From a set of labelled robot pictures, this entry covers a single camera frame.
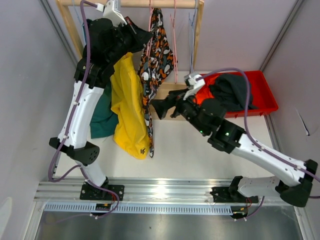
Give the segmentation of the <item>orange camouflage shorts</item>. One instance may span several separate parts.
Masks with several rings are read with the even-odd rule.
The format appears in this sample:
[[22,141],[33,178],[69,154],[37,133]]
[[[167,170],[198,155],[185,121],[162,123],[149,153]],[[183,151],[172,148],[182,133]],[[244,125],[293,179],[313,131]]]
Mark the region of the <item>orange camouflage shorts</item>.
[[149,63],[146,63],[146,50],[140,58],[138,76],[142,93],[142,110],[149,139],[148,154],[154,156],[154,129],[151,114],[151,101],[155,99],[159,87],[174,70],[173,51],[170,47],[164,27],[164,16],[160,8],[154,8],[151,18],[151,32],[153,33]]

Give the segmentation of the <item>pink wire hanger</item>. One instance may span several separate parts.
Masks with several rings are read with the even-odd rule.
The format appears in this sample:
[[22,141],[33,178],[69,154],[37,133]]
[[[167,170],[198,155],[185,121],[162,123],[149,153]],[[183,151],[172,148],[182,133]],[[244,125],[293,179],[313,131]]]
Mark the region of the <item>pink wire hanger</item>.
[[176,42],[176,30],[175,30],[175,21],[176,21],[176,11],[177,3],[176,0],[173,1],[174,12],[170,15],[170,22],[172,27],[172,52],[173,52],[173,70],[174,70],[174,83],[178,82],[178,59],[177,59],[177,42]]

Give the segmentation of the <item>light blue wire hanger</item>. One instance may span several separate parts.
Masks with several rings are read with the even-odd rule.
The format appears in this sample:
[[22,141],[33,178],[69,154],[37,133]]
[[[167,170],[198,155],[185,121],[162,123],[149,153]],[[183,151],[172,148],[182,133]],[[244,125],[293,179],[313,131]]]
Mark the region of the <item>light blue wire hanger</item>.
[[195,0],[194,3],[193,13],[188,14],[189,73],[194,72],[195,24],[199,1]]

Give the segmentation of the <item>dark navy shorts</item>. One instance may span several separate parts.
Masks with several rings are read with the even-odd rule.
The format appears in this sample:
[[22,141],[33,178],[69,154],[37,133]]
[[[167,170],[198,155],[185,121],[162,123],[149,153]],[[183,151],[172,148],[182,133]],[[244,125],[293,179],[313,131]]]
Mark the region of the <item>dark navy shorts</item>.
[[247,99],[247,81],[241,75],[221,74],[214,85],[209,86],[214,98],[227,112],[241,112],[245,110]]

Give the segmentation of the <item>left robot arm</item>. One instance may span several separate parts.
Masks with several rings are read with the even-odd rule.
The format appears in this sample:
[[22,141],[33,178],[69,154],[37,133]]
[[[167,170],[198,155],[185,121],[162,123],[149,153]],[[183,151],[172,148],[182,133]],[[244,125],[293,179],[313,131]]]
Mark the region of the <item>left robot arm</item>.
[[56,153],[65,153],[81,168],[97,200],[108,196],[107,176],[96,159],[100,148],[87,140],[96,105],[115,72],[115,64],[127,53],[141,51],[152,34],[127,16],[115,26],[108,18],[87,23],[86,45],[74,73],[73,97],[58,136],[49,140]]

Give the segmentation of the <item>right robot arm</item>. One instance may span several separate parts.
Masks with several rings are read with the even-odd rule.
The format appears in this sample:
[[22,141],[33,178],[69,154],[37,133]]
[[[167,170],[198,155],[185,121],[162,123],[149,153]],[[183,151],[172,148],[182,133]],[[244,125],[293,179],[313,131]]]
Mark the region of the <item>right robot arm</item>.
[[253,137],[242,127],[225,119],[226,109],[214,98],[197,104],[187,91],[172,90],[164,99],[154,99],[151,105],[157,116],[164,119],[174,108],[171,118],[184,117],[208,143],[220,152],[232,154],[272,173],[271,177],[248,178],[235,176],[228,187],[213,187],[216,203],[258,202],[259,197],[280,197],[284,202],[303,208],[311,199],[317,162],[301,161],[272,149]]

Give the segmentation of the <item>yellow shorts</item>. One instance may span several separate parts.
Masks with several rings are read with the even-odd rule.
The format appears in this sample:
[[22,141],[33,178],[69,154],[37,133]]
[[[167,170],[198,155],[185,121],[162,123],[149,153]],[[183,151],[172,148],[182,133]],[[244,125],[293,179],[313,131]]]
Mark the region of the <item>yellow shorts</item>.
[[117,115],[113,140],[132,157],[144,160],[150,140],[142,107],[143,87],[131,52],[114,65],[111,81],[111,110]]

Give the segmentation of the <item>green shorts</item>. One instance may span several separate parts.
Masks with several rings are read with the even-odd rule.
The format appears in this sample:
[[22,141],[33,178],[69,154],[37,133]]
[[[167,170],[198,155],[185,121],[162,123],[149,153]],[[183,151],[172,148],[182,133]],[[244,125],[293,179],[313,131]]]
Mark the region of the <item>green shorts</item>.
[[90,135],[93,139],[105,138],[115,133],[118,117],[111,110],[112,86],[111,76],[115,73],[113,61],[105,57],[104,50],[108,48],[105,35],[112,24],[107,19],[87,19],[88,31],[85,32],[86,44],[82,51],[82,66],[79,74],[82,80],[85,72],[85,89],[94,92],[96,101],[90,108],[93,110],[89,121]]

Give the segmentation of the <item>blue hanger with green shorts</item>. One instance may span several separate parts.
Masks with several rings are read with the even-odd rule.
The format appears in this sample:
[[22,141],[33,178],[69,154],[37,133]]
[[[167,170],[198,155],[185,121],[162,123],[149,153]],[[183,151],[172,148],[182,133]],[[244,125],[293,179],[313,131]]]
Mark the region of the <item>blue hanger with green shorts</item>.
[[77,6],[75,5],[75,0],[72,0],[72,7],[73,7],[73,10],[74,10],[74,12],[76,14],[77,19],[80,20],[80,15],[79,15]]

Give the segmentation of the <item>wooden clothes rack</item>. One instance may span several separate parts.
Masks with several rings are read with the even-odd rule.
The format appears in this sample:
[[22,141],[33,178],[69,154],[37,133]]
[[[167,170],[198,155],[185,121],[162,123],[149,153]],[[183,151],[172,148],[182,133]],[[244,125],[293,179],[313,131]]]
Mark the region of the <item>wooden clothes rack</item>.
[[[92,0],[96,3],[105,4],[107,0]],[[75,5],[80,7],[81,13],[84,13],[84,7],[93,7],[96,9],[96,3],[91,2],[91,0],[75,0]],[[64,20],[64,24],[67,28],[67,31],[70,35],[70,38],[74,44],[75,49],[77,50],[78,56],[81,58],[83,56],[83,50],[84,47],[82,45],[82,41],[79,37],[79,33],[76,29],[76,25],[74,23],[73,17],[71,16],[71,13],[69,11],[69,7],[72,6],[72,0],[56,0],[56,4],[59,8],[60,14]],[[123,0],[122,3],[123,7],[128,8],[144,8],[148,7],[147,0]],[[163,2],[161,0],[156,0],[154,4],[152,3],[152,7],[164,7],[164,8],[173,8],[174,3],[173,0],[164,0]],[[191,3],[191,0],[178,0],[176,8],[181,9],[191,9],[192,7],[195,7],[195,3]],[[201,24],[202,24],[202,14],[204,10],[204,0],[198,1],[197,6],[197,14],[196,14],[196,23],[195,23],[195,41],[194,41],[194,58],[193,58],[193,67],[195,66],[195,59],[197,57],[197,51],[198,51],[198,45],[199,45],[199,36],[200,36],[200,30],[201,30]],[[93,113],[85,113],[84,109],[81,109],[75,104],[78,104],[76,101],[76,98],[78,96],[79,90],[76,90],[75,92],[75,100],[71,101],[68,116],[66,118],[66,122],[71,121],[72,123],[80,120],[85,120],[85,117],[92,117]]]

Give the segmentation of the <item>red plastic bin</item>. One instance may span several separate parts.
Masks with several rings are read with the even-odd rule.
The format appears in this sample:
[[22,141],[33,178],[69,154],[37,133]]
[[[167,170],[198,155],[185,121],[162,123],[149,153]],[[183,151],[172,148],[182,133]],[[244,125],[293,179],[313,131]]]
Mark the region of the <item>red plastic bin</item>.
[[[265,76],[261,71],[245,71],[244,72],[250,83],[250,90],[253,96],[252,104],[256,107],[255,109],[248,110],[248,116],[262,116],[269,115],[279,109],[276,99],[265,79]],[[222,73],[215,73],[211,76],[219,76]]]

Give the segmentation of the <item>aluminium mounting rail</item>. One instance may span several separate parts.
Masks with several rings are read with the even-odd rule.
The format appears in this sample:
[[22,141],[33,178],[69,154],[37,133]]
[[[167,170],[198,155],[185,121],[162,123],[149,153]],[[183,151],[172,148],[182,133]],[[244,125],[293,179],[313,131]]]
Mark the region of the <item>aluminium mounting rail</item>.
[[[81,200],[83,179],[71,178],[60,182],[39,183],[35,202],[96,202]],[[229,187],[229,179],[168,179],[168,178],[110,178],[109,185],[124,185],[122,204],[204,205],[214,202],[212,187]]]

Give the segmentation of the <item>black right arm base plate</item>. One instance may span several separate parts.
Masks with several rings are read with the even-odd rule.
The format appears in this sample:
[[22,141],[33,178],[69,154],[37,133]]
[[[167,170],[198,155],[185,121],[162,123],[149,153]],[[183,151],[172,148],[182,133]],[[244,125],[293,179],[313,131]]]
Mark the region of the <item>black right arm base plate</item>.
[[258,196],[245,197],[234,187],[215,186],[209,192],[215,203],[253,203],[259,202]]

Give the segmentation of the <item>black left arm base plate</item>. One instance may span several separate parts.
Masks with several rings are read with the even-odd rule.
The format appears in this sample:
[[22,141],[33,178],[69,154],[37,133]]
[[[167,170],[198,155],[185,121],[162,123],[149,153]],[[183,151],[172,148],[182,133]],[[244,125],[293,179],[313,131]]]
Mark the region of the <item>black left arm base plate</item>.
[[[109,184],[107,186],[107,189],[117,194],[120,201],[123,200],[124,193],[125,193],[124,185]],[[88,200],[88,201],[112,201],[112,200],[116,201],[117,200],[117,198],[115,196],[112,196],[111,193],[95,188],[94,186],[87,183],[82,185],[79,199]]]

